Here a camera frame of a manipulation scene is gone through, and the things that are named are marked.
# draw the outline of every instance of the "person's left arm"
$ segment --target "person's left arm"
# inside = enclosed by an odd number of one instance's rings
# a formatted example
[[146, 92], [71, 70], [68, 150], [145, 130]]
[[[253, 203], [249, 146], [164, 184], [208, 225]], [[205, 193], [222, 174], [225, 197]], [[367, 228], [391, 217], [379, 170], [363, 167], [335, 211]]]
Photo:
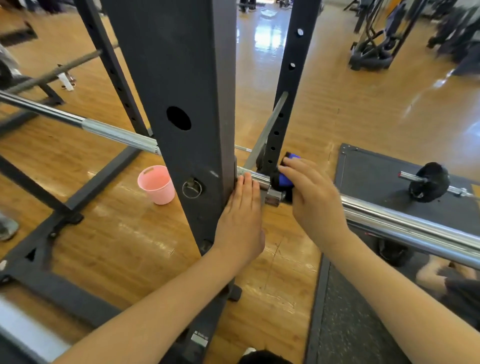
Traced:
[[157, 364], [200, 311], [263, 248], [260, 186], [247, 173], [237, 181], [207, 254], [76, 343], [54, 364]]

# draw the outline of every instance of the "hand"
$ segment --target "hand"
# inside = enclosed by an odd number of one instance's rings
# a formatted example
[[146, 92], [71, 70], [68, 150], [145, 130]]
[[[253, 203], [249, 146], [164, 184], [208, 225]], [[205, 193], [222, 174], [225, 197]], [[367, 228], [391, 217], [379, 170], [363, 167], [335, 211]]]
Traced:
[[328, 250], [350, 234], [340, 193], [325, 172], [306, 159], [284, 158], [280, 172], [293, 182], [293, 216], [320, 248]]
[[250, 173], [238, 177], [235, 191], [218, 220], [213, 248], [221, 250], [227, 259], [238, 262], [240, 269], [265, 248], [260, 185], [252, 181]]

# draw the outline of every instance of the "forearm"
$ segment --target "forearm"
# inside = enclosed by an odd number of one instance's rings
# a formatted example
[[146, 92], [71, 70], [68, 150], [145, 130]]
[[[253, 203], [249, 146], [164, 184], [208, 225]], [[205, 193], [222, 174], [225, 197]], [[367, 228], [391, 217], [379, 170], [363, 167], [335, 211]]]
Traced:
[[55, 364], [157, 364], [241, 269], [212, 248], [187, 271], [75, 344]]
[[473, 363], [480, 334], [350, 233], [326, 255], [413, 363]]

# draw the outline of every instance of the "round hole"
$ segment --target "round hole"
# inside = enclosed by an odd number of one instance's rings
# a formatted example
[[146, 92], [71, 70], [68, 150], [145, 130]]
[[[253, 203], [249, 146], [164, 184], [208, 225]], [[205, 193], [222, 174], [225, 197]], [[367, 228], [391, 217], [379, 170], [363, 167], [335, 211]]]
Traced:
[[176, 106], [170, 106], [167, 109], [167, 119], [181, 130], [190, 130], [192, 122], [187, 113]]

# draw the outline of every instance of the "person's right hand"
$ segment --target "person's right hand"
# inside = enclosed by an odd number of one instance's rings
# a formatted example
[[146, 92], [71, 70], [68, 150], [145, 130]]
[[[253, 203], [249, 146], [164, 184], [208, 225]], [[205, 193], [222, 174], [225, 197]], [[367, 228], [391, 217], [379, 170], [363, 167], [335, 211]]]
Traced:
[[306, 159], [284, 158], [278, 166], [291, 180], [293, 216], [321, 251], [347, 240], [350, 230], [343, 212], [340, 193], [318, 166]]

